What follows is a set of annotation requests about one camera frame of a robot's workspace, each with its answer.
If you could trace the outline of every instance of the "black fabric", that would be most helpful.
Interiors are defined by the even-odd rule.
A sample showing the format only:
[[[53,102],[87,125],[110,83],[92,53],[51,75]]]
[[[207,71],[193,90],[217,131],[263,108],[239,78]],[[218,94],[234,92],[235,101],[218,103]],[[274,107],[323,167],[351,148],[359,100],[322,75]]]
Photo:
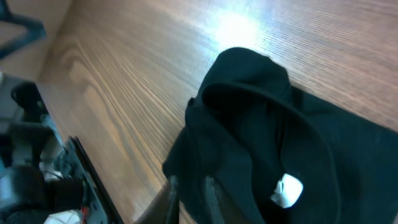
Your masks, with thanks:
[[[198,223],[211,223],[206,177],[251,223],[392,223],[398,212],[398,135],[290,85],[248,49],[221,53],[164,162]],[[291,208],[269,199],[283,173],[303,192]]]

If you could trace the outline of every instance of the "white tag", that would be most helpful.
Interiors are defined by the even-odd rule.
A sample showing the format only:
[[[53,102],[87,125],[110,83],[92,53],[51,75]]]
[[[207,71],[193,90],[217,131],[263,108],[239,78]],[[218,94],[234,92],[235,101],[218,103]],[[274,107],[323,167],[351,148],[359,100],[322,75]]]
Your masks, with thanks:
[[[292,175],[284,174],[270,199],[282,208],[289,208],[296,203],[302,192],[303,183]]]

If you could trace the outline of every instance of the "wood grain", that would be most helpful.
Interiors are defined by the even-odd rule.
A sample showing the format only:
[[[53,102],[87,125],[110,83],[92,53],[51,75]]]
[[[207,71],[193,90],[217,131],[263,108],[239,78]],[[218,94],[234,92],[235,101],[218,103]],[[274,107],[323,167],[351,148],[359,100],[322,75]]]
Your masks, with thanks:
[[[78,136],[123,220],[141,215],[184,109],[223,50],[285,66],[295,86],[398,130],[395,0],[75,1],[39,89]],[[183,222],[191,222],[182,212]]]

